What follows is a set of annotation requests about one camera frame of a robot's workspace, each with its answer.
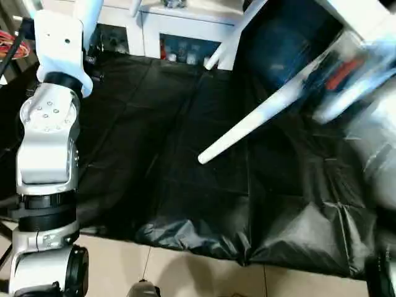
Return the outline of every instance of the black cylinder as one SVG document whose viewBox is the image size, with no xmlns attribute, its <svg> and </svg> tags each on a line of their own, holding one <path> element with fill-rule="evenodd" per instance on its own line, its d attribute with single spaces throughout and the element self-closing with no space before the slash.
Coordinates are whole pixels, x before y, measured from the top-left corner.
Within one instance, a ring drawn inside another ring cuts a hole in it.
<svg viewBox="0 0 396 297">
<path fill-rule="evenodd" d="M 24 215 L 19 218 L 20 231 L 48 231 L 76 220 L 74 191 L 24 198 Z"/>
</svg>

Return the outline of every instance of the wrinkled black plastic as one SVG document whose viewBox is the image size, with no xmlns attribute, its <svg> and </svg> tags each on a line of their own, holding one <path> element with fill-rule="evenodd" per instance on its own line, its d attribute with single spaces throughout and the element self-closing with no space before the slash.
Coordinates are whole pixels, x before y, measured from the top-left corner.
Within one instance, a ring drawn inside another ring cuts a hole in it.
<svg viewBox="0 0 396 297">
<path fill-rule="evenodd" d="M 85 232 L 364 277 L 376 217 L 338 129 L 291 108 L 200 165 L 198 154 L 265 98 L 247 70 L 119 54 L 105 54 L 97 70 L 104 80 L 82 101 L 78 140 Z M 14 126 L 28 77 L 0 89 L 2 199 L 15 191 Z"/>
</svg>

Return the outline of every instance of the bottle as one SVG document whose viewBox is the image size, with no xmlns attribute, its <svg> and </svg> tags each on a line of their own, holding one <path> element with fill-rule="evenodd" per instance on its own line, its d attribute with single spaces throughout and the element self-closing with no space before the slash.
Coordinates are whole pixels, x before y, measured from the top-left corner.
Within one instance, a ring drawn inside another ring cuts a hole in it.
<svg viewBox="0 0 396 297">
<path fill-rule="evenodd" d="M 166 8 L 184 8 L 187 6 L 187 0 L 162 0 Z"/>
<path fill-rule="evenodd" d="M 178 49 L 178 61 L 181 63 L 185 63 L 187 61 L 187 41 L 180 41 L 179 42 L 179 49 Z"/>
<path fill-rule="evenodd" d="M 187 54 L 187 64 L 197 65 L 199 57 L 199 45 L 192 45 L 191 50 Z"/>
<path fill-rule="evenodd" d="M 177 57 L 177 55 L 176 54 L 169 54 L 168 55 L 168 61 L 171 61 L 171 62 L 176 62 L 176 60 L 178 59 L 178 57 Z"/>
</svg>

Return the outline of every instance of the metal part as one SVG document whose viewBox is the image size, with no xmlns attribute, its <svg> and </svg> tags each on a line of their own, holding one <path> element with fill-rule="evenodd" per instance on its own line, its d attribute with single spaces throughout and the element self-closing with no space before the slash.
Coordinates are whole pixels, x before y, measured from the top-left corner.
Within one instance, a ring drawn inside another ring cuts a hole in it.
<svg viewBox="0 0 396 297">
<path fill-rule="evenodd" d="M 83 97 L 89 96 L 93 82 L 83 66 L 82 21 L 77 17 L 42 10 L 36 13 L 34 26 L 37 57 L 40 61 L 38 80 L 43 82 L 47 74 L 62 72 L 80 81 Z"/>
<path fill-rule="evenodd" d="M 55 84 L 41 84 L 22 105 L 25 136 L 17 154 L 19 194 L 44 195 L 77 187 L 78 112 L 77 94 Z"/>
<path fill-rule="evenodd" d="M 64 288 L 64 275 L 72 250 L 70 238 L 78 232 L 77 221 L 62 228 L 42 232 L 21 232 L 16 228 L 12 237 L 14 256 L 11 262 L 9 293 L 56 281 Z"/>
<path fill-rule="evenodd" d="M 46 252 L 34 252 L 21 255 L 17 261 L 14 275 L 10 278 L 9 293 L 14 294 L 24 288 L 59 283 L 60 289 L 65 289 L 67 263 L 72 246 Z"/>
<path fill-rule="evenodd" d="M 58 229 L 41 232 L 21 232 L 16 228 L 12 237 L 14 254 L 63 248 L 72 243 L 67 239 L 78 231 L 79 224 L 77 221 Z"/>
</svg>

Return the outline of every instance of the white cabinet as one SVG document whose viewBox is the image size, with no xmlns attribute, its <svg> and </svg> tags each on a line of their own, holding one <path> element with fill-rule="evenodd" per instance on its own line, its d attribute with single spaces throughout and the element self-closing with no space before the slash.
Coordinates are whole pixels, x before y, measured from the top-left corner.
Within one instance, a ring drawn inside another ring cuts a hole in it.
<svg viewBox="0 0 396 297">
<path fill-rule="evenodd" d="M 129 9 L 136 0 L 105 0 L 99 23 L 126 28 L 129 53 L 160 58 L 160 35 L 222 42 L 243 17 L 243 0 L 187 0 L 183 9 L 167 9 L 161 0 L 143 0 L 136 17 Z M 73 0 L 42 0 L 45 9 L 72 14 Z M 239 38 L 218 63 L 232 70 Z"/>
</svg>

